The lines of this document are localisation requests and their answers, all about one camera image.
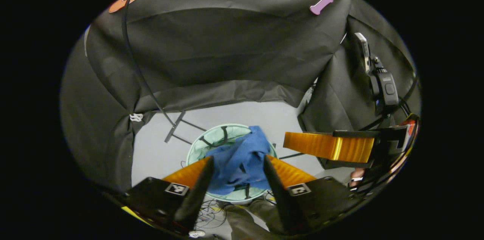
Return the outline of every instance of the blue cloth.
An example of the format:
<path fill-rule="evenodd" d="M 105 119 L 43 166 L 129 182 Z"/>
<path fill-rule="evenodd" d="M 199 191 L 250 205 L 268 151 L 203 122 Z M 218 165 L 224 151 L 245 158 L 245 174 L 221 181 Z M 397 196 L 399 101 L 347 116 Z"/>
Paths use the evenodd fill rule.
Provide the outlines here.
<path fill-rule="evenodd" d="M 259 126 L 249 126 L 251 133 L 239 137 L 231 145 L 222 145 L 207 152 L 213 156 L 214 173 L 208 192 L 227 195 L 237 185 L 270 189 L 264 174 L 264 156 L 271 146 Z"/>

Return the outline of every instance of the laundry basket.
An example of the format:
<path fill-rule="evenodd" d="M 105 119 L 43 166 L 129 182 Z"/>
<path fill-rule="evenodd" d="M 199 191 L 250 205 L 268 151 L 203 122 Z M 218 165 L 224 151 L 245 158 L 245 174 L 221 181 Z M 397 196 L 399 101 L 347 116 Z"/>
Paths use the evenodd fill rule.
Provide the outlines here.
<path fill-rule="evenodd" d="M 240 124 L 224 124 L 213 127 L 204 132 L 197 138 L 197 140 L 195 140 L 195 142 L 193 142 L 186 158 L 186 164 L 189 166 L 190 164 L 203 159 L 209 150 L 212 150 L 223 144 L 233 144 L 237 138 L 247 135 L 250 132 L 251 130 L 248 126 Z M 271 143 L 269 143 L 269 145 L 269 155 L 277 158 L 274 146 Z M 256 197 L 260 197 L 265 192 L 266 190 L 264 189 L 250 187 L 250 198 L 247 198 L 245 189 L 235 189 L 228 195 L 216 195 L 211 194 L 210 192 L 207 192 L 207 195 L 217 200 L 238 204 L 248 202 Z"/>

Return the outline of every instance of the person's leg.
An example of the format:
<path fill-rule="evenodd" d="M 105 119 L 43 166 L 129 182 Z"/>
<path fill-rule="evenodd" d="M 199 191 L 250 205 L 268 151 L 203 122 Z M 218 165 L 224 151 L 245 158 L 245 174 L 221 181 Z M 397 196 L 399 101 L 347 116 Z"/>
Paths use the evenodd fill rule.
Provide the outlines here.
<path fill-rule="evenodd" d="M 271 234 L 254 222 L 254 218 L 244 209 L 228 205 L 225 206 L 227 221 L 232 228 L 233 240 L 276 240 Z"/>
<path fill-rule="evenodd" d="M 248 209 L 255 216 L 261 218 L 271 232 L 279 235 L 285 234 L 279 212 L 275 205 L 265 200 L 254 200 Z"/>

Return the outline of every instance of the yellow striped panel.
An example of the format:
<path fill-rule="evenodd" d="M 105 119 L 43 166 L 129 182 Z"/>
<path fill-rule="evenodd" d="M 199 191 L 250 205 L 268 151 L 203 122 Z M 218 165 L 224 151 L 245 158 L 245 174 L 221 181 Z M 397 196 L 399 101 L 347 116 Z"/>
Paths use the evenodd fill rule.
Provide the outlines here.
<path fill-rule="evenodd" d="M 207 164 L 209 158 L 203 158 L 189 166 L 186 166 L 175 173 L 163 178 L 162 180 L 169 181 L 170 183 L 179 183 L 192 188 L 199 179 L 200 173 Z"/>
<path fill-rule="evenodd" d="M 295 168 L 290 164 L 287 164 L 280 159 L 274 158 L 273 156 L 267 155 L 271 164 L 273 165 L 277 176 L 282 182 L 282 185 L 287 188 L 287 186 L 292 186 L 300 183 L 307 183 L 311 180 L 316 180 L 315 177 L 302 171 L 299 168 Z"/>
<path fill-rule="evenodd" d="M 128 208 L 127 206 L 124 206 L 122 207 L 121 209 L 125 210 L 128 214 L 131 214 L 132 216 L 134 216 L 135 218 L 138 218 L 140 219 L 141 221 L 143 221 L 144 223 L 147 223 L 148 225 L 150 225 L 150 223 L 142 220 L 137 214 L 135 214 L 135 212 L 133 212 L 130 208 Z"/>
<path fill-rule="evenodd" d="M 283 147 L 332 161 L 367 163 L 374 138 L 333 137 L 323 133 L 285 133 Z"/>

